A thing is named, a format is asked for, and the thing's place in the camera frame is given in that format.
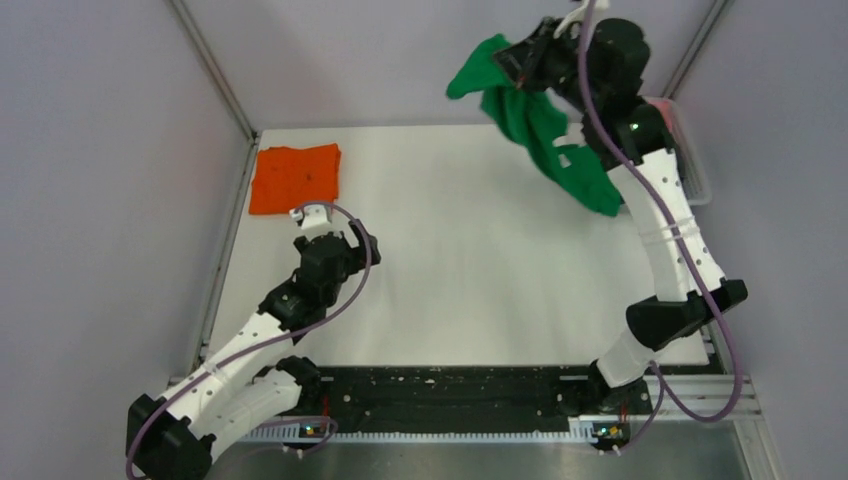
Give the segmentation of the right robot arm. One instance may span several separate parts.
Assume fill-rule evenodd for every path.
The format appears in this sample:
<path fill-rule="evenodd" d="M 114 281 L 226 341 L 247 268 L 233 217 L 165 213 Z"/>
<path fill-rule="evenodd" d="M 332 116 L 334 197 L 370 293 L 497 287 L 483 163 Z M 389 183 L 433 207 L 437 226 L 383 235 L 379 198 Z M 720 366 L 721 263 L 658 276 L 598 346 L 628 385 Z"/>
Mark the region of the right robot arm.
<path fill-rule="evenodd" d="M 640 92 L 651 56 L 642 29 L 622 18 L 593 30 L 587 22 L 584 14 L 547 17 L 526 39 L 497 49 L 493 60 L 514 87 L 553 91 L 582 112 L 582 136 L 647 255 L 653 295 L 626 309 L 626 329 L 589 368 L 589 404 L 612 412 L 669 345 L 721 322 L 748 290 L 708 249 L 684 192 L 675 139 Z"/>

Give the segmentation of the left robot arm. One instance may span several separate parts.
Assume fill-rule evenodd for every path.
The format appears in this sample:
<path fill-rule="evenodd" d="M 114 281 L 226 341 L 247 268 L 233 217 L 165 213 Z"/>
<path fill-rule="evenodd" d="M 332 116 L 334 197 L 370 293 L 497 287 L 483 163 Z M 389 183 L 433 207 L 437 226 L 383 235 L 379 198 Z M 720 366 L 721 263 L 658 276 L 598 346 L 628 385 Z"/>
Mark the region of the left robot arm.
<path fill-rule="evenodd" d="M 336 302 L 350 277 L 367 277 L 381 261 L 377 238 L 358 221 L 349 225 L 357 245 L 341 232 L 296 238 L 299 266 L 232 339 L 161 395 L 143 394 L 131 404 L 128 478 L 203 479 L 225 450 L 265 421 L 317 407 L 320 371 L 290 351 L 341 313 Z"/>

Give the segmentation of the green t shirt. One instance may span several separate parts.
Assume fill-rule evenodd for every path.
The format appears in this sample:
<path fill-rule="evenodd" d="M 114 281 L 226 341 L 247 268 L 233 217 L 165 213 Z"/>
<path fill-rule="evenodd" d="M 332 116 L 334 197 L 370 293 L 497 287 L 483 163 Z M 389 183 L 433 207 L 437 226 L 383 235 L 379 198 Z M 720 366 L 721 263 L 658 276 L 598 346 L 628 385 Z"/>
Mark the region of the green t shirt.
<path fill-rule="evenodd" d="M 617 216 L 622 197 L 597 154 L 587 145 L 558 143 L 568 132 L 567 115 L 547 94 L 516 89 L 495 65 L 495 52 L 509 45 L 500 33 L 479 43 L 448 83 L 446 97 L 459 100 L 479 93 L 480 110 L 507 140 L 525 149 L 546 178 L 588 210 Z"/>

